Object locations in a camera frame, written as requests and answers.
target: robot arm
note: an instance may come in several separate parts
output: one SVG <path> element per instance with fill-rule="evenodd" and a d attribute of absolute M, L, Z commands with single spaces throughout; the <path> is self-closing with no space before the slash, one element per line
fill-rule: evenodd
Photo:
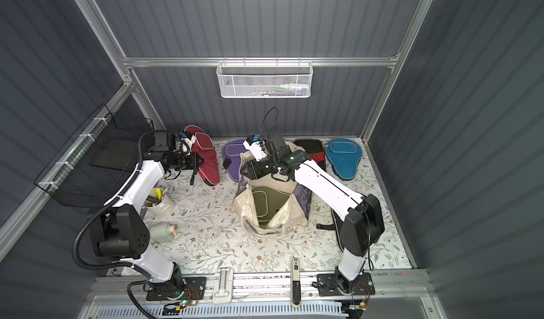
<path fill-rule="evenodd" d="M 261 141 L 250 136 L 244 146 L 254 154 L 241 173 L 250 179 L 275 173 L 288 176 L 307 187 L 343 221 L 339 239 L 344 247 L 336 274 L 337 287 L 350 294 L 364 265 L 364 255 L 384 232 L 380 202 L 373 195 L 363 196 L 324 172 L 308 154 L 291 152 L 280 135 Z"/>
<path fill-rule="evenodd" d="M 146 160 L 140 161 L 118 193 L 105 204 L 117 201 L 89 225 L 92 247 L 97 256 L 128 262 L 132 268 L 144 270 L 154 288 L 167 298 L 176 298 L 183 291 L 183 278 L 179 267 L 149 243 L 149 230 L 140 217 L 140 210 L 166 171 L 194 167 L 189 155 L 190 143 L 183 145 L 181 141 L 183 139 L 176 143 L 173 133 L 155 132 L 155 146 L 142 155 Z"/>

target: black mounting plate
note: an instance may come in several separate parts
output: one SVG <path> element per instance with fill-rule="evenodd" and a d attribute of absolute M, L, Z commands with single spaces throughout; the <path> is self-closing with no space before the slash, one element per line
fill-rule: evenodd
<path fill-rule="evenodd" d="M 334 273 L 317 275 L 317 282 L 325 285 L 325 287 L 319 288 L 320 297 L 343 295 L 336 287 L 336 277 Z M 372 282 L 372 277 L 369 273 L 363 273 L 361 275 L 353 292 L 353 295 L 365 294 L 366 296 L 376 294 L 376 290 L 374 289 L 374 283 Z"/>
<path fill-rule="evenodd" d="M 197 277 L 197 278 L 183 278 L 183 281 L 185 282 L 185 288 L 191 289 L 191 300 L 198 300 L 202 299 L 204 297 L 204 290 L 206 288 L 206 277 Z M 162 294 L 159 294 L 155 291 L 155 289 L 149 291 L 145 297 L 147 301 L 171 301 L 167 299 Z M 175 301 L 180 300 L 188 300 L 189 299 L 189 291 L 184 291 L 184 293 L 181 295 L 181 298 Z"/>

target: wire mesh basket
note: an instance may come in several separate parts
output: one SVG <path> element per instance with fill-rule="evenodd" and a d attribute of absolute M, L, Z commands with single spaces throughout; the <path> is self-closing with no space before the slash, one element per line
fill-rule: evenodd
<path fill-rule="evenodd" d="M 71 142 L 67 141 L 34 184 L 61 205 L 100 207 L 131 175 L 138 162 L 138 139 L 151 130 L 149 119 L 108 113 L 92 131 L 79 135 L 77 146 L 58 161 Z M 150 148 L 153 141 L 153 136 L 145 136 L 142 148 Z"/>
<path fill-rule="evenodd" d="M 311 63 L 293 66 L 217 64 L 219 89 L 225 98 L 307 98 L 312 76 Z"/>

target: zip tie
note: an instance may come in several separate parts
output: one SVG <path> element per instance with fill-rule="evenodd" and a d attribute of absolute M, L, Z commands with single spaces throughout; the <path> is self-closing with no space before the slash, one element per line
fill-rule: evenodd
<path fill-rule="evenodd" d="M 55 164 L 56 165 L 66 165 L 66 166 L 68 166 L 68 168 L 70 168 L 70 170 L 73 170 L 73 166 L 68 161 L 55 162 Z"/>
<path fill-rule="evenodd" d="M 83 136 L 83 137 L 89 137 L 93 142 L 95 141 L 95 139 L 92 138 L 92 134 L 91 133 L 82 133 L 80 136 Z"/>
<path fill-rule="evenodd" d="M 37 184 L 39 184 L 39 185 L 49 185 L 49 186 L 53 186 L 53 187 L 55 187 L 56 189 L 59 188 L 59 187 L 57 186 L 57 182 L 56 182 L 56 181 L 38 182 Z"/>
<path fill-rule="evenodd" d="M 125 197 L 125 196 L 124 196 L 124 195 L 121 195 L 121 194 L 115 194 L 115 195 L 113 195 L 112 199 L 114 199 L 114 198 L 116 198 L 116 197 L 119 197 L 119 200 L 117 200 L 117 202 L 119 202 L 119 201 L 123 200 L 123 197 Z"/>
<path fill-rule="evenodd" d="M 108 124 L 108 121 L 105 117 L 95 117 L 93 119 L 100 119 L 100 120 L 103 120 L 106 125 Z"/>

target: black handle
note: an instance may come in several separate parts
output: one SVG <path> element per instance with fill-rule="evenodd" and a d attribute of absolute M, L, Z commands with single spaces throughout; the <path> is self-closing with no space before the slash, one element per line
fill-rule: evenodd
<path fill-rule="evenodd" d="M 324 229 L 324 230 L 336 230 L 335 224 L 316 224 L 316 229 Z"/>
<path fill-rule="evenodd" d="M 226 158 L 226 159 L 223 161 L 223 168 L 228 169 L 228 167 L 231 166 L 231 163 L 232 163 L 232 160 L 231 160 L 230 158 Z"/>
<path fill-rule="evenodd" d="M 293 287 L 291 290 L 291 301 L 294 305 L 300 304 L 300 282 L 293 282 Z"/>

